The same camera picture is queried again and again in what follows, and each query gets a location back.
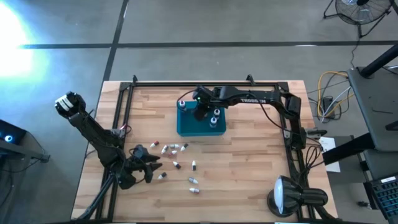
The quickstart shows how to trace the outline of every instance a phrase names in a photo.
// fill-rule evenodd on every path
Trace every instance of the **electric fan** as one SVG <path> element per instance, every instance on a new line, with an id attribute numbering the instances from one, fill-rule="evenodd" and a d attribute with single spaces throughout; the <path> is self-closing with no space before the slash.
<path id="1" fill-rule="evenodd" d="M 332 2 L 336 2 L 336 14 L 326 15 Z M 323 18 L 338 16 L 344 22 L 357 25 L 359 38 L 368 35 L 390 13 L 394 0 L 331 0 L 323 12 Z M 361 25 L 377 21 L 369 31 L 362 35 Z"/>

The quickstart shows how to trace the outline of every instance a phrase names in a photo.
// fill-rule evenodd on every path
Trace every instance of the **blue container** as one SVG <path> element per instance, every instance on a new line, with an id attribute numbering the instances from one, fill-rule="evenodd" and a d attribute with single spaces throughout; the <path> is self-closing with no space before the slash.
<path id="1" fill-rule="evenodd" d="M 215 128 L 210 127 L 210 119 L 213 112 L 209 111 L 208 116 L 201 121 L 197 121 L 193 116 L 193 109 L 197 106 L 196 101 L 185 102 L 187 110 L 177 109 L 177 132 L 183 137 L 188 136 L 217 136 L 226 131 L 225 110 L 220 108 L 220 117 Z"/>

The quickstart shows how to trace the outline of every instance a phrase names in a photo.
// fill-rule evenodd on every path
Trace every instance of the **yellow cable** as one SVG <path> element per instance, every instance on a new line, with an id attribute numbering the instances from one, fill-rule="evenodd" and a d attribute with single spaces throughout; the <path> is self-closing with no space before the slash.
<path id="1" fill-rule="evenodd" d="M 321 81 L 322 81 L 322 78 L 323 78 L 323 76 L 324 75 L 326 75 L 326 74 L 329 74 L 329 73 L 331 73 L 331 74 L 336 74 L 336 75 L 341 75 L 341 76 L 344 76 L 344 77 L 348 77 L 348 75 L 347 74 L 344 74 L 344 73 L 341 73 L 341 72 L 334 72 L 334 71 L 327 71 L 327 72 L 324 72 L 324 73 L 322 73 L 322 75 L 319 77 L 319 80 L 318 80 L 318 109 L 317 109 L 317 111 L 318 111 L 318 115 L 319 116 L 322 116 L 323 117 L 323 114 L 321 114 L 321 112 L 320 112 L 320 100 L 321 100 Z M 345 100 L 347 100 L 348 98 L 345 98 L 345 99 L 343 99 L 343 100 L 341 100 L 328 114 L 330 114 L 331 112 L 333 112 L 336 108 L 337 108 L 337 106 L 340 104 L 340 103 L 342 103 L 343 101 L 345 101 Z"/>

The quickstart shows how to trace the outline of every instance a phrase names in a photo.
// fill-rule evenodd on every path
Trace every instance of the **keyboard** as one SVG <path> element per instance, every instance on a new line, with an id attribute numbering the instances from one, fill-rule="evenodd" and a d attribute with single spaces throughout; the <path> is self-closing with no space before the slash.
<path id="1" fill-rule="evenodd" d="M 373 196 L 386 220 L 398 218 L 398 175 L 371 182 Z"/>

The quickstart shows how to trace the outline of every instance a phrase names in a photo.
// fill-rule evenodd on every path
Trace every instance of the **butcher block tabletop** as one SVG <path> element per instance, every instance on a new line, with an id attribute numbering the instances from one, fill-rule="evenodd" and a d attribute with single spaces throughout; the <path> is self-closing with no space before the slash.
<path id="1" fill-rule="evenodd" d="M 313 116 L 304 82 L 282 81 L 289 84 L 291 93 L 302 99 L 301 123 L 313 128 Z M 96 111 L 96 120 L 111 129 L 120 82 L 104 82 Z M 272 87 L 237 87 L 241 90 L 272 90 Z M 296 222 L 296 214 L 279 218 L 267 207 L 267 194 L 274 188 L 279 175 L 289 177 L 282 131 L 264 115 L 260 105 L 238 104 L 226 110 L 226 132 L 221 136 L 181 137 L 176 130 L 176 100 L 191 86 L 134 87 L 124 151 L 137 144 L 150 154 L 159 156 L 163 166 L 154 171 L 152 182 L 141 182 L 130 189 L 118 189 L 114 222 Z M 128 91 L 125 91 L 119 127 L 122 125 Z M 183 100 L 192 100 L 188 94 Z M 264 105 L 268 115 L 280 124 L 279 113 Z M 154 141 L 160 144 L 151 148 Z M 188 143 L 185 151 L 172 157 L 160 152 L 166 144 Z M 94 150 L 89 145 L 87 152 Z M 182 168 L 176 169 L 172 161 Z M 197 164 L 192 171 L 192 161 Z M 97 153 L 86 159 L 76 195 L 72 217 L 81 215 L 100 190 L 104 168 Z M 157 177 L 166 172 L 162 180 Z M 132 173 L 141 180 L 143 173 Z M 188 181 L 194 177 L 198 184 Z M 329 201 L 326 210 L 337 217 L 325 166 L 311 169 L 311 187 L 324 190 Z M 193 194 L 189 188 L 200 189 Z M 103 215 L 107 214 L 110 190 L 105 198 Z"/>

